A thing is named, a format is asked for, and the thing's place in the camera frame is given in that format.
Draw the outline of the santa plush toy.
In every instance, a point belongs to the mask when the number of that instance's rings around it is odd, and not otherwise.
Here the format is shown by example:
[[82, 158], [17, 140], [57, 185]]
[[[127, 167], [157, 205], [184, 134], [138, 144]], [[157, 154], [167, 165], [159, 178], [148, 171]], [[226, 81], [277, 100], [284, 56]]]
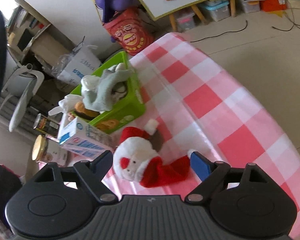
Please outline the santa plush toy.
[[150, 137], [159, 123], [150, 119], [144, 128], [126, 127], [113, 155], [115, 174], [145, 188], [162, 187], [185, 181], [190, 175], [190, 154], [165, 164], [153, 148]]

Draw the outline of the plush hamburger toy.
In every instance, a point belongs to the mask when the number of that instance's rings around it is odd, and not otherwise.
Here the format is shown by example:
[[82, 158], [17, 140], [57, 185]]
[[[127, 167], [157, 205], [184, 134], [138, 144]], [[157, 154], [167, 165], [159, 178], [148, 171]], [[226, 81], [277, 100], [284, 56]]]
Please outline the plush hamburger toy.
[[90, 122], [99, 115], [100, 112], [86, 109], [84, 103], [82, 101], [79, 101], [75, 104], [74, 109], [67, 114], [67, 119], [69, 121], [72, 121], [75, 117], [79, 117], [85, 120], [86, 122]]

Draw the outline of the white cloth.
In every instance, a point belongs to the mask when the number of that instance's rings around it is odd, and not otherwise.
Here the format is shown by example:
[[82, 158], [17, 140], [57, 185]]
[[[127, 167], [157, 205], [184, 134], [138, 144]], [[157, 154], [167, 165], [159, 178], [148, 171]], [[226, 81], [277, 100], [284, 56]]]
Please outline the white cloth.
[[81, 95], [68, 94], [64, 97], [64, 99], [58, 102], [58, 106], [48, 112], [48, 115], [53, 116], [58, 113], [69, 113], [70, 111], [73, 111], [75, 109], [76, 103], [82, 102], [82, 100], [83, 97]]

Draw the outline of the blue white milk carton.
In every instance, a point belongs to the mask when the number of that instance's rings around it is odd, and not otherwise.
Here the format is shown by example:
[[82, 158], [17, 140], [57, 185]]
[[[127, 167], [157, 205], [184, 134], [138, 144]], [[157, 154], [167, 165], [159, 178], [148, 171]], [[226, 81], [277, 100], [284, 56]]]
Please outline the blue white milk carton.
[[95, 159], [104, 151], [113, 152], [115, 148], [110, 135], [79, 117], [60, 127], [58, 140], [61, 148], [88, 159]]

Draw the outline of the gold lid cookie jar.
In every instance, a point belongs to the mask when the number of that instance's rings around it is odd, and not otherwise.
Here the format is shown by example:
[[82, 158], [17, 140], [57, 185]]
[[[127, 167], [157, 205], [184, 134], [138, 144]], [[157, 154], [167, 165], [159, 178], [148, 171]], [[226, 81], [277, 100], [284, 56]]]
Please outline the gold lid cookie jar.
[[32, 160], [41, 163], [57, 163], [65, 166], [68, 159], [68, 152], [62, 149], [57, 142], [39, 135], [33, 145]]

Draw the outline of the black yellow drink can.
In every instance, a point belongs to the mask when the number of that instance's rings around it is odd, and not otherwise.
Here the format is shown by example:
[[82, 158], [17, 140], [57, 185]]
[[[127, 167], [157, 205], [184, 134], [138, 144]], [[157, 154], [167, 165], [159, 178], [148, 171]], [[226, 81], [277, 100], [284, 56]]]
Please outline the black yellow drink can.
[[34, 121], [33, 128], [46, 135], [57, 138], [59, 124], [39, 113]]

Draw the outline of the pink checkered tablecloth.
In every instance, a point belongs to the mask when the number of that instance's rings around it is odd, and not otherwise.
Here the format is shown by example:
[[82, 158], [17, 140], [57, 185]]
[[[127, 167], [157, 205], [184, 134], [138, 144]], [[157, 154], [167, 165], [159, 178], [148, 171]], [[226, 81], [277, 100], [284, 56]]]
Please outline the pink checkered tablecloth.
[[165, 162], [198, 150], [233, 167], [256, 163], [294, 200], [290, 232], [300, 236], [300, 155], [264, 107], [226, 70], [175, 33], [130, 61], [136, 75], [129, 97], [92, 125], [117, 138], [127, 126], [159, 122]]

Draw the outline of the green plastic bin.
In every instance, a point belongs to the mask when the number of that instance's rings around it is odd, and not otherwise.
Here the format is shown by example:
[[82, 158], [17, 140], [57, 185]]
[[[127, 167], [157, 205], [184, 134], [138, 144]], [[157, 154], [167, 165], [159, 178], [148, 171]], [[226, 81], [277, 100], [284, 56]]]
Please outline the green plastic bin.
[[[93, 72], [93, 75], [100, 77], [105, 69], [119, 63], [124, 63], [126, 69], [134, 69], [128, 61], [127, 53], [121, 51], [102, 64]], [[136, 71], [124, 82], [124, 85], [126, 88], [125, 96], [113, 104], [111, 111], [105, 111], [93, 120], [89, 120], [88, 123], [90, 125], [110, 134], [145, 113], [146, 106], [143, 103], [140, 93], [140, 85]]]

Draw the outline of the grey green plush toy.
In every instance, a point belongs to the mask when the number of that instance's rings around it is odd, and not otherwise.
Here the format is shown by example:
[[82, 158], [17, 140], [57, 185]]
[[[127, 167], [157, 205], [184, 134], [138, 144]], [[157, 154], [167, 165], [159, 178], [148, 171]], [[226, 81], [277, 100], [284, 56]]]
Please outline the grey green plush toy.
[[123, 86], [133, 74], [132, 68], [126, 69], [124, 63], [105, 69], [101, 77], [86, 75], [81, 79], [81, 96], [86, 109], [95, 112], [111, 111], [118, 102], [112, 92], [114, 88]]

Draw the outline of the white paper shopping bag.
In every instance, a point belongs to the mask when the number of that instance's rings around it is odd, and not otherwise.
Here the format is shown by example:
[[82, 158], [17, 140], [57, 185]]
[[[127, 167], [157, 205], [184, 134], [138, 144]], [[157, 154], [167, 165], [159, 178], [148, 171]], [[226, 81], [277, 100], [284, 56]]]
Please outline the white paper shopping bag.
[[98, 50], [96, 45], [87, 45], [80, 42], [70, 53], [62, 55], [52, 67], [52, 75], [71, 86], [77, 86], [86, 75], [91, 75], [101, 65], [95, 55]]

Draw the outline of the white office chair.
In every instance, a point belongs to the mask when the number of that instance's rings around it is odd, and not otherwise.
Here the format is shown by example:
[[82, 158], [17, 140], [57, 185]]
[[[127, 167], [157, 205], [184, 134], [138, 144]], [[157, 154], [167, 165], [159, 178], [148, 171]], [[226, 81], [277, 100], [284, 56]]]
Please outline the white office chair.
[[30, 100], [36, 95], [43, 81], [44, 74], [41, 71], [35, 70], [30, 63], [22, 65], [11, 50], [7, 49], [4, 85], [1, 91], [2, 94], [7, 94], [0, 104], [0, 110], [10, 98], [18, 98], [8, 126], [10, 132], [21, 123]]

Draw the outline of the red chips bucket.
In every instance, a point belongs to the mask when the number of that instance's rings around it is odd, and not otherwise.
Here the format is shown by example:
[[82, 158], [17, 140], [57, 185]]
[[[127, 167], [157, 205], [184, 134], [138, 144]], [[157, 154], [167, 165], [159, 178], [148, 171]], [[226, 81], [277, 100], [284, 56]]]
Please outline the red chips bucket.
[[114, 42], [117, 42], [129, 55], [136, 55], [150, 44], [154, 37], [143, 26], [137, 7], [129, 7], [117, 12], [114, 18], [103, 27]]

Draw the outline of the clear plastic storage box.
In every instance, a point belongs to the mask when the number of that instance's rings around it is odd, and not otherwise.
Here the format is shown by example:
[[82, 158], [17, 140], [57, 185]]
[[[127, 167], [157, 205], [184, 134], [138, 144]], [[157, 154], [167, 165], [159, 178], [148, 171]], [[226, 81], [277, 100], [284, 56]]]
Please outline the clear plastic storage box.
[[199, 5], [203, 13], [212, 21], [218, 22], [231, 16], [228, 0], [206, 1]]

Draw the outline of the wooden desk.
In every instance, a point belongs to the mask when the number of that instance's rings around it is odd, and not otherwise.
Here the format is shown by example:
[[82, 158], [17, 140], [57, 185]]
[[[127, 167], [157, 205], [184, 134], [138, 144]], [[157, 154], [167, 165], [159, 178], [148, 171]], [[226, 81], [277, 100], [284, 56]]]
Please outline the wooden desk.
[[25, 61], [27, 54], [53, 66], [70, 53], [74, 43], [25, 0], [14, 0], [17, 7], [7, 23], [8, 45]]

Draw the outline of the purple balance ball toy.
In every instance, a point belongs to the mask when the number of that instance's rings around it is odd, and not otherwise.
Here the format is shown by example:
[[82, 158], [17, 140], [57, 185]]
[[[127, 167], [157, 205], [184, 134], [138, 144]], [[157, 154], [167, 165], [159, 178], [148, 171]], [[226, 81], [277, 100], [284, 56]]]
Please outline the purple balance ball toy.
[[132, 6], [133, 0], [93, 0], [97, 9], [102, 11], [101, 22], [109, 23], [117, 12]]

